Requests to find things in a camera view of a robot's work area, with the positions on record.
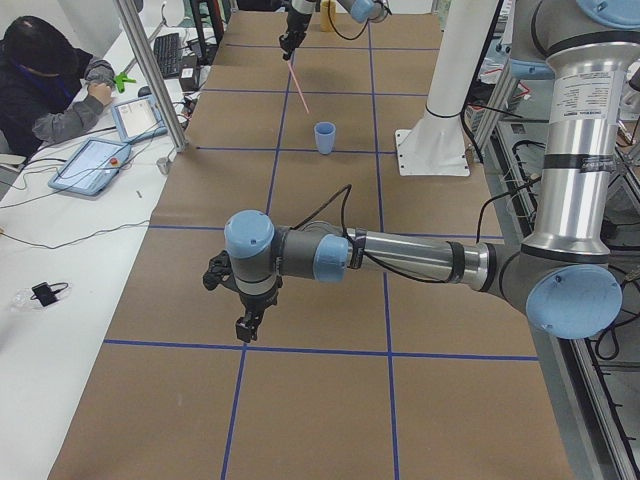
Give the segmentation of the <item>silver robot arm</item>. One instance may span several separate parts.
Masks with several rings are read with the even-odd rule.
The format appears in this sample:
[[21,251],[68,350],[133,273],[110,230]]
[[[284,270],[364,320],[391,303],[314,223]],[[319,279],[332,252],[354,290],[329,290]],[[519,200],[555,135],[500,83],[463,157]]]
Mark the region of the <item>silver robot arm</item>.
[[[312,16],[316,11],[316,1],[293,0],[286,1],[285,4],[287,6],[286,30],[279,37],[279,46],[283,60],[289,61],[306,37]],[[379,23],[391,14],[387,1],[338,1],[338,4],[358,24]]]
[[518,248],[412,239],[305,219],[277,227],[256,210],[231,217],[220,255],[223,285],[245,312],[237,337],[256,339],[286,276],[340,281],[364,265],[426,283],[464,283],[504,299],[562,339],[610,326],[623,291],[600,238],[615,168],[620,97],[639,56],[635,1],[519,1],[513,66],[546,64],[554,76],[534,229]]

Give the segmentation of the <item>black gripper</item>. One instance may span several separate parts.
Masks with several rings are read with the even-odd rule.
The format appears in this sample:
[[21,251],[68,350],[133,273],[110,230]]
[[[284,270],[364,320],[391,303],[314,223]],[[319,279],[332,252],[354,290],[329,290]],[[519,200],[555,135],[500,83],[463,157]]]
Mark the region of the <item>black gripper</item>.
[[245,313],[235,322],[236,337],[243,343],[257,340],[258,329],[263,319],[264,311],[278,303],[278,289],[271,289],[258,295],[239,293],[240,301]]
[[279,37],[280,48],[283,51],[283,60],[290,61],[295,50],[306,37],[308,19],[306,17],[288,17],[286,31]]

